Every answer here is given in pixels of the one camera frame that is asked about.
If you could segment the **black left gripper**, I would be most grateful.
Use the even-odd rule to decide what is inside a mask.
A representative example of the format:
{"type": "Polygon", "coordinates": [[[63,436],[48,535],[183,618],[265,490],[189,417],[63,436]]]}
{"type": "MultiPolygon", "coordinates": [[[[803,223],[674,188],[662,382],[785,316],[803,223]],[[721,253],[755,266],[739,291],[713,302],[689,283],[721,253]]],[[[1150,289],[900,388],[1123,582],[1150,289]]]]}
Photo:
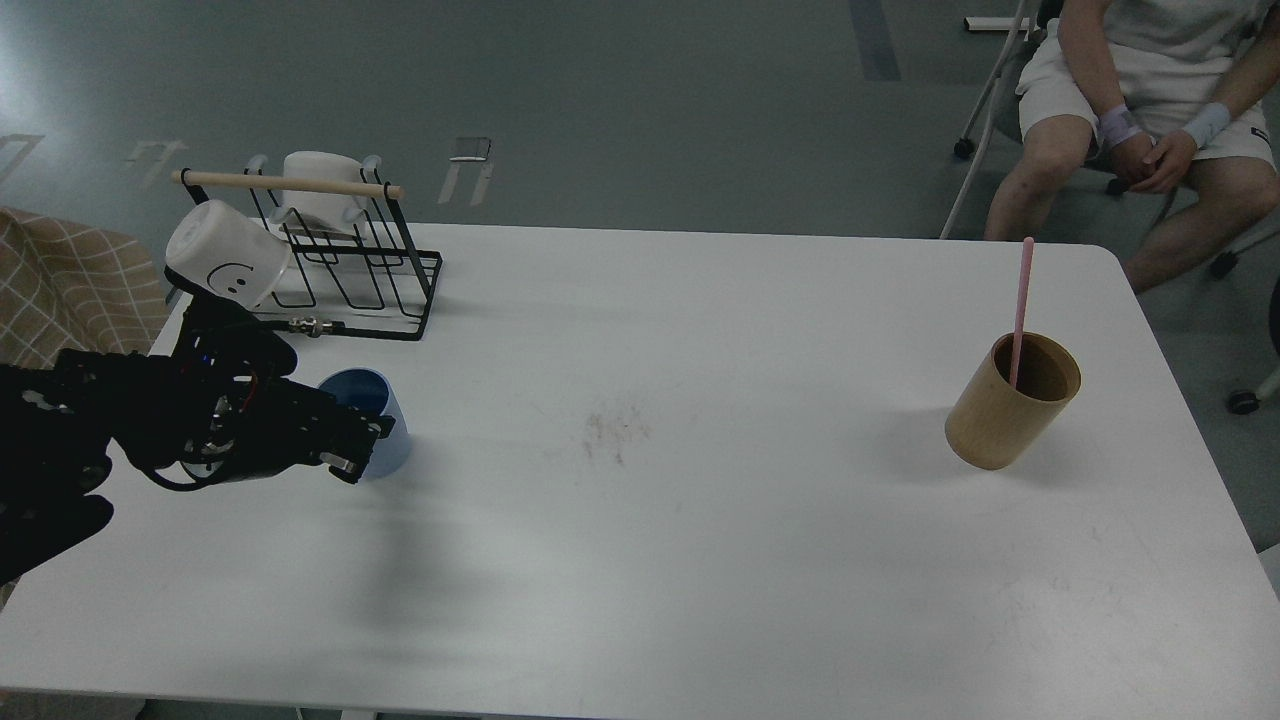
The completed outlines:
{"type": "Polygon", "coordinates": [[[294,465],[324,465],[357,484],[397,420],[310,386],[288,386],[289,400],[297,355],[283,327],[230,300],[193,296],[168,355],[63,350],[58,401],[168,489],[274,477],[294,465]]]}

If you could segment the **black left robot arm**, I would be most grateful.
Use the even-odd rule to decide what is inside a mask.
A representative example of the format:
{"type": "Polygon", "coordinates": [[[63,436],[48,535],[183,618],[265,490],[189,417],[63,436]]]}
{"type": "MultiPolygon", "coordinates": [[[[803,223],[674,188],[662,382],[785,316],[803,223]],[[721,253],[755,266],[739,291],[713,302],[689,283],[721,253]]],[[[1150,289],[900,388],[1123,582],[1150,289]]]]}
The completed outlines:
{"type": "Polygon", "coordinates": [[[49,369],[3,368],[3,580],[99,533],[114,507],[99,495],[109,446],[175,492],[325,466],[353,484],[397,427],[292,379],[284,322],[192,297],[168,355],[65,348],[49,369]]]}

